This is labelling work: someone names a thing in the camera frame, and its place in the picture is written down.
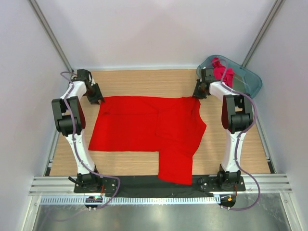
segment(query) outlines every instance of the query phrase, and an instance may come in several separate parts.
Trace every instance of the white wall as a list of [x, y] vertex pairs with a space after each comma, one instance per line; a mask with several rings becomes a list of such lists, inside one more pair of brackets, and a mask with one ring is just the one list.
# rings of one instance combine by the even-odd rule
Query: white wall
[[19, 231], [54, 131], [51, 100], [67, 85], [60, 58], [26, 0], [0, 2], [0, 230]]
[[263, 87], [255, 100], [271, 156], [308, 220], [308, 2], [285, 1], [248, 68]]
[[38, 0], [73, 68], [241, 63], [274, 0]]

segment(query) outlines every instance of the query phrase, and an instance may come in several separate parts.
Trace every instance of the metal post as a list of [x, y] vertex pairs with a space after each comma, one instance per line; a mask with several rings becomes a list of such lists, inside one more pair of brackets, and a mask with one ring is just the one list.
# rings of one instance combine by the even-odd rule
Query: metal post
[[273, 7], [271, 8], [268, 16], [266, 17], [257, 37], [255, 38], [255, 41], [253, 42], [252, 46], [249, 49], [248, 54], [246, 55], [242, 66], [246, 67], [249, 63], [249, 61], [251, 60], [252, 56], [254, 55], [258, 45], [260, 44], [261, 40], [263, 39], [264, 35], [266, 34], [266, 32], [268, 31], [271, 23], [273, 22], [275, 16], [277, 15], [277, 13], [279, 12], [280, 8], [282, 7], [283, 3], [285, 2], [285, 0], [276, 0]]
[[69, 61], [67, 60], [58, 40], [56, 39], [55, 35], [53, 34], [52, 29], [50, 28], [42, 10], [40, 9], [38, 3], [36, 0], [28, 0], [30, 3], [34, 13], [36, 14], [38, 20], [40, 21], [41, 25], [43, 26], [44, 30], [46, 31], [48, 37], [51, 40], [51, 43], [53, 44], [54, 48], [57, 50], [59, 56], [61, 57], [64, 65], [66, 66], [68, 71], [72, 71], [72, 66], [70, 65]]

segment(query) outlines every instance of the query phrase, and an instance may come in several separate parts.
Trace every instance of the laundry basket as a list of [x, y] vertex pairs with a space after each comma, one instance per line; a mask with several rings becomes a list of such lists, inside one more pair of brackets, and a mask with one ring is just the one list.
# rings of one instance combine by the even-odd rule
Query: laundry basket
[[227, 68], [232, 68], [235, 73], [233, 78], [233, 89], [242, 93], [250, 94], [251, 98], [254, 98], [262, 87], [261, 78], [255, 73], [247, 70], [245, 67], [238, 65], [237, 63], [227, 59], [221, 55], [211, 55], [209, 56], [202, 64], [200, 64], [197, 68], [197, 75], [201, 78], [200, 70], [207, 67], [212, 68], [212, 60], [213, 58], [218, 57], [220, 59], [225, 59], [228, 62]]

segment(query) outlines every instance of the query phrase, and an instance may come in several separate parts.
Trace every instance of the wooden table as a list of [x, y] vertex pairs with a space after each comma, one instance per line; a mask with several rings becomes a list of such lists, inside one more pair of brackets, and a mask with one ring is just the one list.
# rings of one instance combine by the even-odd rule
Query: wooden table
[[[103, 96], [156, 96], [178, 98], [191, 96], [196, 70], [139, 70], [92, 72]], [[81, 99], [86, 118], [85, 136], [90, 142], [99, 105]], [[223, 159], [226, 131], [221, 125], [220, 102], [214, 96], [201, 100], [200, 115], [207, 124], [200, 147], [193, 157], [193, 174], [216, 174]], [[90, 152], [100, 173], [106, 175], [157, 175], [158, 153], [150, 152]], [[250, 173], [270, 173], [259, 133], [254, 126], [246, 135], [241, 166]], [[75, 176], [77, 165], [66, 139], [60, 135], [51, 176]]]

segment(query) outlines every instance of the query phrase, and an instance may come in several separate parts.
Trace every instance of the red cloth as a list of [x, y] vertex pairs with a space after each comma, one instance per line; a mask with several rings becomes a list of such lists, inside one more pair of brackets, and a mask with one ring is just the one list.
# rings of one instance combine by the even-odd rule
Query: red cloth
[[89, 150], [158, 151], [158, 178], [191, 184], [193, 155], [206, 128], [199, 109], [193, 97], [105, 97]]
[[[214, 68], [213, 74], [214, 74], [215, 79], [221, 79], [226, 67], [221, 65], [220, 61], [214, 62], [215, 60], [219, 60], [219, 58], [215, 57], [212, 60], [212, 66]], [[234, 77], [234, 72], [232, 68], [229, 68], [227, 69], [226, 76], [223, 78], [223, 82], [227, 86], [232, 88], [233, 87], [233, 77]]]

